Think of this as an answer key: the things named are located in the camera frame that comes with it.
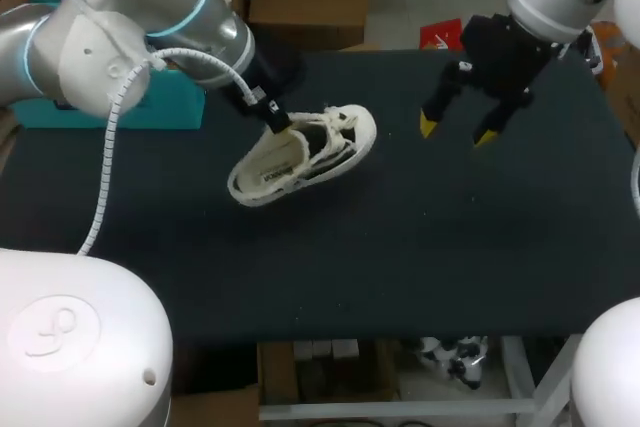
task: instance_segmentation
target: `white table frame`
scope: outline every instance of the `white table frame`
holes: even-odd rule
[[[558,414],[569,403],[571,368],[579,342],[579,335],[569,338],[538,387],[535,387],[522,340],[519,337],[503,337],[502,355],[510,399],[269,405],[260,408],[260,420],[516,414],[516,427],[551,427]]]

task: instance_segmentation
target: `robot logo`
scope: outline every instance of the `robot logo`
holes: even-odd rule
[[[28,305],[9,331],[9,348],[25,367],[60,372],[86,359],[100,338],[100,318],[87,302],[56,295]]]

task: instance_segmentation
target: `black table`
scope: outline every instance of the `black table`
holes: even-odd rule
[[[178,340],[579,333],[640,295],[632,150],[577,57],[551,65],[493,144],[467,91],[428,141],[419,109],[446,52],[308,56],[294,110],[360,103],[370,157],[247,209],[226,191],[260,126],[213,94],[198,132],[118,134],[93,255],[142,277]],[[96,201],[102,131],[25,131],[0,182],[0,245],[75,252]]]

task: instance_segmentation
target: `white cable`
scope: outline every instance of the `white cable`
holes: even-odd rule
[[[214,65],[231,76],[236,85],[240,87],[240,90],[242,90],[245,100],[249,103],[249,105],[258,103],[254,93],[244,81],[244,79],[240,77],[240,75],[235,70],[233,70],[231,66],[227,65],[226,63],[212,55],[205,54],[204,52],[200,52],[198,50],[175,48],[154,52],[153,57],[155,57],[156,59],[165,59],[167,57],[188,57],[200,60],[207,64]],[[120,90],[111,100],[109,118],[107,120],[107,129],[104,135],[102,172],[100,174],[100,192],[98,194],[98,202],[96,205],[95,214],[93,215],[91,229],[89,229],[87,238],[78,251],[78,255],[87,255],[91,250],[91,247],[93,247],[93,244],[98,237],[98,233],[100,232],[100,227],[102,226],[104,213],[107,210],[107,199],[109,197],[109,186],[111,184],[111,167],[113,164],[113,148],[116,142],[116,129],[118,128],[118,120],[120,118],[120,109],[122,107],[122,102],[131,85],[135,82],[140,73],[149,67],[150,63],[150,60],[144,60],[140,65],[134,67],[131,72],[129,72],[129,75],[127,75],[127,78],[122,84]]]
[[[633,166],[631,167],[631,196],[633,198],[633,205],[636,208],[638,216],[640,216],[640,147],[636,151],[636,155],[633,158]]]

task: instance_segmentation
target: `shoe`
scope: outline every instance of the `shoe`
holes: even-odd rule
[[[260,207],[354,168],[376,140],[376,123],[359,105],[322,114],[293,113],[287,130],[266,129],[236,165],[227,188],[240,204]]]

